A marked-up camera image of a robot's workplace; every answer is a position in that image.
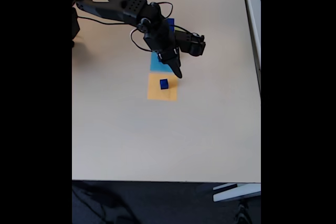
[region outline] table surface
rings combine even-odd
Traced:
[[[72,179],[261,182],[261,101],[245,1],[148,0],[162,1],[174,4],[175,24],[206,41],[202,56],[181,54],[177,101],[147,99],[151,55],[130,41],[133,27],[79,19]],[[142,36],[134,39],[146,47]]]

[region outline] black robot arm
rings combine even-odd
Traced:
[[[193,56],[202,55],[204,51],[204,36],[187,31],[173,32],[166,18],[161,14],[158,3],[148,4],[147,0],[108,0],[108,2],[72,0],[72,4],[74,3],[85,12],[136,27],[144,33],[144,40],[150,51],[156,52],[159,61],[168,64],[179,78],[182,78],[179,49]],[[74,38],[77,33],[73,30],[77,29],[76,24],[78,23],[74,8],[72,12],[72,36]]]

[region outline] cable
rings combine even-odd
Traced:
[[[102,221],[106,222],[106,220],[105,220],[103,217],[101,217],[99,213],[97,213],[96,211],[94,211],[94,210],[90,207],[89,204],[87,204],[83,199],[81,199],[81,198],[75,193],[75,191],[74,191],[73,188],[71,188],[71,189],[72,189],[72,192],[73,192],[73,194],[75,195],[75,197],[76,197],[80,202],[82,202],[85,206],[87,206],[87,207],[88,207],[88,208],[89,208],[95,215],[97,215]]]
[[[133,35],[133,33],[134,33],[135,31],[138,31],[138,29],[135,28],[135,29],[133,29],[133,30],[131,31],[131,33],[130,33],[131,41],[132,41],[132,42],[133,42],[139,49],[141,49],[141,50],[143,50],[143,51],[146,51],[146,52],[152,52],[152,50],[148,50],[148,49],[142,48],[142,47],[138,46],[137,43],[135,43],[135,41],[134,41],[133,38],[132,38],[132,35]]]
[[[100,208],[103,211],[103,218],[106,219],[106,211],[105,211],[104,206],[102,204],[100,204]]]
[[[88,20],[92,20],[92,21],[95,21],[95,22],[98,22],[98,23],[101,23],[103,25],[129,25],[127,23],[105,23],[105,22],[102,22],[102,21],[99,21],[99,20],[96,20],[94,18],[89,18],[89,17],[81,17],[81,16],[78,16],[79,18],[83,18],[83,19],[88,19]]]
[[[170,13],[169,13],[169,15],[168,15],[167,17],[165,17],[164,19],[167,19],[167,18],[169,18],[169,17],[170,17],[170,15],[172,15],[173,8],[174,8],[174,6],[173,6],[173,4],[172,4],[172,3],[170,3],[170,2],[158,2],[157,4],[158,4],[158,5],[161,5],[161,4],[169,4],[169,5],[171,5],[171,6],[172,6],[172,9],[170,10]]]

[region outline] floor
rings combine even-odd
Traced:
[[[86,182],[112,191],[132,209],[141,224],[234,224],[238,201],[213,202],[210,188],[217,184],[154,183],[154,182]],[[102,214],[100,204],[73,187],[75,192],[96,212]],[[248,213],[253,224],[260,224],[260,197],[250,199]],[[105,207],[106,219],[129,216],[123,208]],[[102,224],[91,210],[72,194],[73,224]]]

